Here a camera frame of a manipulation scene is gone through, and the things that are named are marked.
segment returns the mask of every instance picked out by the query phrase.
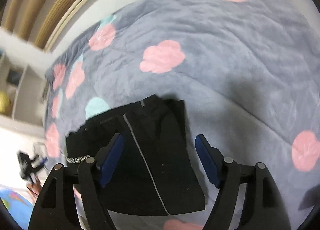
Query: folded black clothing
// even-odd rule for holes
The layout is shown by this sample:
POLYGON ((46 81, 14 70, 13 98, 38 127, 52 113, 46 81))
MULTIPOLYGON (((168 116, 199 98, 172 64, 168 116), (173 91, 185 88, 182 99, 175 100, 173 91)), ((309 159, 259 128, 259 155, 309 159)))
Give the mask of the folded black clothing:
POLYGON ((111 181, 98 191, 103 208, 143 216, 204 210, 186 150, 183 101, 153 95, 90 118, 66 138, 68 165, 95 156, 115 133, 125 146, 111 181))

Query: screw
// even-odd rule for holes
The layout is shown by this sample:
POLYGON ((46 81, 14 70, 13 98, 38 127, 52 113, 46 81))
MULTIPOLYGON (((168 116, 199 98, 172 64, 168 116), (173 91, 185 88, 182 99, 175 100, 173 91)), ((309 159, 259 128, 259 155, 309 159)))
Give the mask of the screw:
POLYGON ((232 163, 232 162, 233 162, 233 159, 230 158, 230 157, 225 157, 225 158, 224 158, 224 162, 225 162, 225 163, 232 163))
POLYGON ((54 169, 55 170, 59 170, 59 169, 61 169, 62 168, 62 164, 61 163, 58 163, 58 164, 56 164, 55 166, 54 166, 54 169))
POLYGON ((259 169, 264 169, 266 166, 262 163, 262 162, 259 162, 258 163, 258 168, 259 169))
POLYGON ((87 158, 85 162, 88 164, 94 163, 94 157, 87 158))

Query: bed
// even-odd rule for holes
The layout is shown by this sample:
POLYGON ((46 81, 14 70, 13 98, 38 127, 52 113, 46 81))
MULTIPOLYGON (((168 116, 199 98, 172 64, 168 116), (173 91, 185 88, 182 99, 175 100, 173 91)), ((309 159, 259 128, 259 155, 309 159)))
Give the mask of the bed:
MULTIPOLYGON (((320 175, 315 5, 310 0, 138 0, 114 12, 110 8, 95 24, 87 18, 94 5, 86 9, 78 20, 93 25, 47 71, 49 169, 65 163, 64 138, 93 115, 152 94, 184 99, 187 150, 206 209, 156 218, 112 213, 115 225, 162 229, 174 218, 204 225, 218 193, 195 153, 195 137, 204 134, 223 155, 268 166, 297 229, 312 209, 303 202, 305 194, 320 175)), ((78 20, 57 52, 81 29, 78 20)), ((231 229, 239 223, 244 191, 242 186, 231 229)))

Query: yellow ball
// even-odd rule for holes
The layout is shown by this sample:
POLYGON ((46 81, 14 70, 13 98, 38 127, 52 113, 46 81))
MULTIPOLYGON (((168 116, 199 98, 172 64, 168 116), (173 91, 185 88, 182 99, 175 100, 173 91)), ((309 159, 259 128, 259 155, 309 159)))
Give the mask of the yellow ball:
POLYGON ((0 91, 0 113, 10 115, 11 102, 8 94, 5 91, 0 91))

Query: white wall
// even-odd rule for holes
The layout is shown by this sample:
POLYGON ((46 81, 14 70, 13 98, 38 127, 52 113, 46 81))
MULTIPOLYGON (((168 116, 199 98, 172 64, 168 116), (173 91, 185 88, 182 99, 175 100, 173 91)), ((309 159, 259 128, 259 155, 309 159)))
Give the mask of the white wall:
POLYGON ((45 71, 57 57, 43 52, 3 28, 0 28, 0 48, 6 52, 12 63, 22 66, 29 64, 41 77, 44 77, 45 71))

